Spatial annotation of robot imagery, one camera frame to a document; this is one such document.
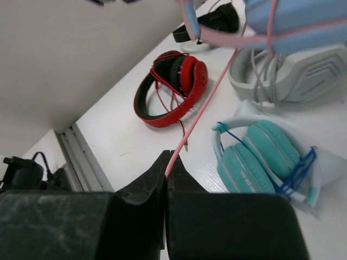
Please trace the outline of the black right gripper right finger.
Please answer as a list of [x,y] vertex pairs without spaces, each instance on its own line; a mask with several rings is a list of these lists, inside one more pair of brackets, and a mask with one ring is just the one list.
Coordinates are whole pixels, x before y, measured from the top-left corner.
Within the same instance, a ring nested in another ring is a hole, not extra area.
[[165,213],[170,259],[309,259],[284,197],[209,193],[180,158],[168,179]]

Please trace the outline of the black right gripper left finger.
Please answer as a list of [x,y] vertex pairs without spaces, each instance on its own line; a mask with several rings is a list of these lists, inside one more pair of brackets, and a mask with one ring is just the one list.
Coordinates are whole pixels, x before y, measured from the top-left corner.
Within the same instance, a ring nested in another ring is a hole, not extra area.
[[1,259],[160,259],[169,158],[117,192],[1,193]]

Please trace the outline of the pink and blue cat-ear headphones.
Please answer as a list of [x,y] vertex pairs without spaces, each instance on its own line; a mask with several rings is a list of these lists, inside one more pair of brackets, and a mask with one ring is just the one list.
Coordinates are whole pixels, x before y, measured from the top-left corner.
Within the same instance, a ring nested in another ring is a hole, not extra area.
[[[272,40],[273,40],[273,36],[274,36],[273,35],[273,20],[274,20],[274,14],[275,14],[275,10],[276,10],[276,5],[277,5],[277,1],[272,1],[271,9],[269,11],[268,25],[267,25],[266,43],[267,43],[267,47],[270,50],[271,54],[273,53],[273,47],[272,47]],[[169,160],[168,165],[167,165],[166,170],[165,170],[165,177],[166,177],[166,179],[169,177],[169,175],[171,173],[171,170],[173,168],[173,165],[174,165],[174,163],[175,163],[175,161],[176,161],[176,159],[177,159],[181,149],[183,148],[183,146],[187,142],[188,137],[190,136],[191,132],[195,128],[195,126],[196,126],[197,122],[199,121],[201,115],[203,114],[203,112],[206,109],[207,105],[209,104],[211,98],[215,94],[218,86],[220,85],[222,79],[224,78],[224,76],[225,76],[225,74],[227,72],[227,69],[234,62],[237,52],[238,52],[238,49],[235,49],[232,57],[230,58],[230,60],[227,63],[226,67],[224,68],[224,70],[222,71],[221,75],[219,76],[219,79],[215,83],[215,86],[211,90],[210,94],[208,95],[207,99],[203,103],[203,105],[200,108],[200,110],[197,112],[197,114],[196,114],[193,122],[191,123],[190,127],[185,131],[185,134],[184,134],[182,140],[180,141],[180,143],[178,144],[177,148],[175,149],[173,155],[171,156],[171,159]]]

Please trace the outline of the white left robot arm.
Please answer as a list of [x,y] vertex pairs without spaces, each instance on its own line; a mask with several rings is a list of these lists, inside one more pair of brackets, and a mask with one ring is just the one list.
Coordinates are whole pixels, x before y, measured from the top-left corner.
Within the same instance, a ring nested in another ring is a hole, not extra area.
[[73,188],[65,169],[50,170],[46,155],[39,151],[31,159],[1,156],[1,193],[11,190],[57,190]]

